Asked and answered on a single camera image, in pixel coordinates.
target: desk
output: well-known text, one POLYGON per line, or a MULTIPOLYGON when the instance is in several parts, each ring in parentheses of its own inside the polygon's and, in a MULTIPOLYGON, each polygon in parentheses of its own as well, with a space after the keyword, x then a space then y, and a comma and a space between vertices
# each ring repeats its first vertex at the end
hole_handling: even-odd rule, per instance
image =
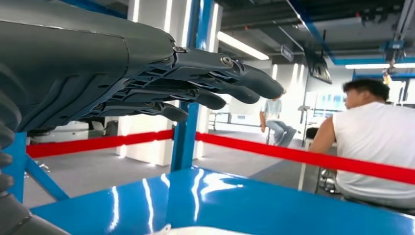
POLYGON ((113 187, 33 208, 74 235, 139 235, 211 226, 262 235, 413 235, 414 221, 343 202, 200 168, 113 187), (330 208, 330 215, 322 211, 330 208))

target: red barrier tape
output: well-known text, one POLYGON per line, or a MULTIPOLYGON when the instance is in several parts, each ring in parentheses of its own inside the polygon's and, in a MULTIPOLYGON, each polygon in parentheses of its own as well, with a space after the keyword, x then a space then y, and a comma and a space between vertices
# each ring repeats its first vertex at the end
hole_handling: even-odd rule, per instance
POLYGON ((148 132, 132 134, 127 136, 102 137, 91 140, 67 141, 58 143, 42 143, 29 145, 26 148, 27 153, 33 158, 46 156, 77 153, 83 151, 114 148, 122 145, 144 143, 150 141, 162 141, 173 138, 173 130, 160 132, 148 132))
POLYGON ((196 140, 296 162, 317 165, 323 168, 344 170, 415 185, 415 170, 413 169, 363 162, 359 160, 277 147, 251 141, 236 140, 212 134, 196 133, 196 140))

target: hanging screen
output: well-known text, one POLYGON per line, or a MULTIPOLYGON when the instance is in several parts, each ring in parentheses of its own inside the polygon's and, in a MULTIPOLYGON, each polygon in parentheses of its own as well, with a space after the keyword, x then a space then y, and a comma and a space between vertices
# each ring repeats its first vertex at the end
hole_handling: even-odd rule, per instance
POLYGON ((323 82, 332 84, 330 74, 328 72, 327 63, 320 55, 304 48, 305 59, 308 65, 310 76, 315 77, 323 82))

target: man's arm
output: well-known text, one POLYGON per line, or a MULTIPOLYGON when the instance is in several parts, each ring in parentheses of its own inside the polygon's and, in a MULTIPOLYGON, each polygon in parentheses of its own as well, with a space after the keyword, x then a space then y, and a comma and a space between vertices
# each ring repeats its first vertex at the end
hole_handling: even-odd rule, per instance
POLYGON ((321 124, 308 150, 310 152, 326 153, 331 148, 335 139, 333 117, 329 117, 321 124))
POLYGON ((267 102, 265 102, 262 107, 261 107, 261 111, 259 112, 259 120, 261 122, 261 131, 265 132, 265 112, 267 111, 267 102))
POLYGON ((259 119, 261 120, 261 129, 265 130, 265 112, 259 112, 259 119))

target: blue pillar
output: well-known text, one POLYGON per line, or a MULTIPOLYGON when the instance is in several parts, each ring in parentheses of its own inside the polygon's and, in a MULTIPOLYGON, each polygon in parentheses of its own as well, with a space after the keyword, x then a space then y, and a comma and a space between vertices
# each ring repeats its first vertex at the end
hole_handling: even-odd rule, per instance
POLYGON ((8 190, 14 194, 19 202, 23 202, 24 171, 26 169, 26 133, 17 133, 14 142, 4 149, 5 153, 13 157, 11 165, 1 172, 13 177, 14 185, 8 190))
MULTIPOLYGON (((198 49, 205 50, 208 44, 210 14, 213 4, 213 0, 194 0, 192 3, 192 9, 199 6, 198 11, 192 11, 191 15, 191 18, 198 18, 197 21, 193 21, 197 22, 195 47, 198 49)), ((189 28, 189 35, 194 35, 194 32, 191 31, 192 28, 194 28, 192 27, 192 24, 189 25, 189 28)), ((176 126, 171 171, 191 168, 193 161, 199 104, 181 102, 180 108, 187 111, 189 117, 186 121, 178 123, 176 126)))

